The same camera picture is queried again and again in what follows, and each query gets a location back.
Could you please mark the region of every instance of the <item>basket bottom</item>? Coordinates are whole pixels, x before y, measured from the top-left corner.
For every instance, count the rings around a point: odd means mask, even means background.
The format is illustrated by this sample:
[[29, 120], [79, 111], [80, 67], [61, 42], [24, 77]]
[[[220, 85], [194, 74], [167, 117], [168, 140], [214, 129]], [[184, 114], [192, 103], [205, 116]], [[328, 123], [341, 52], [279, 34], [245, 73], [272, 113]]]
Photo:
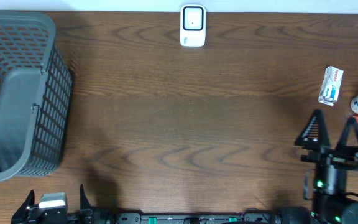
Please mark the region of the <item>basket bottom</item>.
[[0, 172], [22, 155], [40, 70], [16, 69], [4, 79], [0, 91]]

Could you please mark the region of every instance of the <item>gray plastic basket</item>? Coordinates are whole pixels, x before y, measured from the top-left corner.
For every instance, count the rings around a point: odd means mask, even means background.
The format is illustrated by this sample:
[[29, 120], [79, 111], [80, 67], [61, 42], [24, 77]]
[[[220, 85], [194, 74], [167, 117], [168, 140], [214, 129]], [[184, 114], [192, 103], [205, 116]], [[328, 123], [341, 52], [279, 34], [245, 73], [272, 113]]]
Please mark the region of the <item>gray plastic basket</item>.
[[46, 15], [0, 11], [0, 181], [60, 163], [72, 77]]

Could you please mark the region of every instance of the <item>brown wooden surface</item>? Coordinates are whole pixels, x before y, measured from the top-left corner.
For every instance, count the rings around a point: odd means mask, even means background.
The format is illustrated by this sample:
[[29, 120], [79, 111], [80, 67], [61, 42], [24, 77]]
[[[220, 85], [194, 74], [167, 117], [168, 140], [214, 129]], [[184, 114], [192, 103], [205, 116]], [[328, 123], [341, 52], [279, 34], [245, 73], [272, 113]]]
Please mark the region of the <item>brown wooden surface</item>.
[[[61, 167], [0, 183], [0, 223], [31, 189], [80, 184], [93, 205], [143, 212], [309, 206], [311, 164], [293, 142], [322, 108], [336, 144], [358, 94], [358, 15], [208, 14], [202, 48], [180, 46], [179, 13], [48, 12], [75, 72]], [[317, 102], [324, 68], [345, 71], [339, 102]], [[358, 174], [349, 190], [358, 192]]]

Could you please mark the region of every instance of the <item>white rectangular device with black square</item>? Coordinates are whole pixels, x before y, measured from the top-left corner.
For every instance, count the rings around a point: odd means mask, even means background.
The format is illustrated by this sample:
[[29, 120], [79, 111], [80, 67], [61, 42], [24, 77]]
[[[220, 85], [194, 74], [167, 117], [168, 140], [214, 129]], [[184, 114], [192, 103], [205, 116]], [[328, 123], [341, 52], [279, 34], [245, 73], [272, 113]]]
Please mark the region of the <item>white rectangular device with black square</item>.
[[205, 44], [206, 11], [201, 5], [188, 4], [180, 10], [180, 44], [201, 47]]

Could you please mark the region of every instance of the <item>white wall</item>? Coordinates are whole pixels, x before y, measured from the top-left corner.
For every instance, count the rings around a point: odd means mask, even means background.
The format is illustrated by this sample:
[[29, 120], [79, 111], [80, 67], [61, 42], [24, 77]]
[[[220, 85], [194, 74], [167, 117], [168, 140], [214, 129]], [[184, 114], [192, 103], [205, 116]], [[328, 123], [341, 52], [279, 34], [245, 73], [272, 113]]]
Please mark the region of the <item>white wall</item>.
[[0, 0], [0, 9], [178, 12], [199, 3], [208, 12], [357, 13], [358, 0]]

